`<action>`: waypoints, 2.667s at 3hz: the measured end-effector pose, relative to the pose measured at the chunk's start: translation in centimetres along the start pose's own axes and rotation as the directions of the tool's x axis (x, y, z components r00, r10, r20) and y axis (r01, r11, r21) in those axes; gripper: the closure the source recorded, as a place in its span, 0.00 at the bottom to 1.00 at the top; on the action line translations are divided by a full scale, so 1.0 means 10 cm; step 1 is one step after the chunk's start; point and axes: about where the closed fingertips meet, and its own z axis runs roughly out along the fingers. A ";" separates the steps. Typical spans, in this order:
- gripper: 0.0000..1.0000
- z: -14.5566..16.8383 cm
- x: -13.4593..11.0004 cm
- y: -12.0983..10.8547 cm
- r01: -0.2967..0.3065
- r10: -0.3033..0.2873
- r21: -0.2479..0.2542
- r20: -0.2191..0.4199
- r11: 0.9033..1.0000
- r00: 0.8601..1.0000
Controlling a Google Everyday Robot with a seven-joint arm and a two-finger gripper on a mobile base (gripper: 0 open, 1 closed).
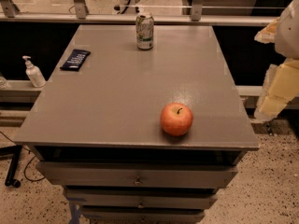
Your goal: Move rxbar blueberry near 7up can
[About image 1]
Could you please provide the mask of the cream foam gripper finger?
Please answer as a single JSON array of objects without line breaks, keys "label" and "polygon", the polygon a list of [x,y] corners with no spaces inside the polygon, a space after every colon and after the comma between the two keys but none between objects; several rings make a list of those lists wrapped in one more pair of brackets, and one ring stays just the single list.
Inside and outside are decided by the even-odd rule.
[{"label": "cream foam gripper finger", "polygon": [[259,31],[256,36],[254,36],[254,40],[264,44],[274,43],[277,33],[277,26],[278,19],[274,19],[261,31]]},{"label": "cream foam gripper finger", "polygon": [[264,77],[254,117],[261,121],[275,119],[298,94],[299,61],[287,59],[281,65],[271,64]]}]

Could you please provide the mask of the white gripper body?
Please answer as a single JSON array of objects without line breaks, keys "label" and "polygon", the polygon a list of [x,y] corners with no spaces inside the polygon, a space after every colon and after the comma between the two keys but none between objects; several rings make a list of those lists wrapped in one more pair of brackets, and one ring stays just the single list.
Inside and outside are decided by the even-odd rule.
[{"label": "white gripper body", "polygon": [[278,19],[275,50],[286,58],[299,59],[299,0],[292,0]]}]

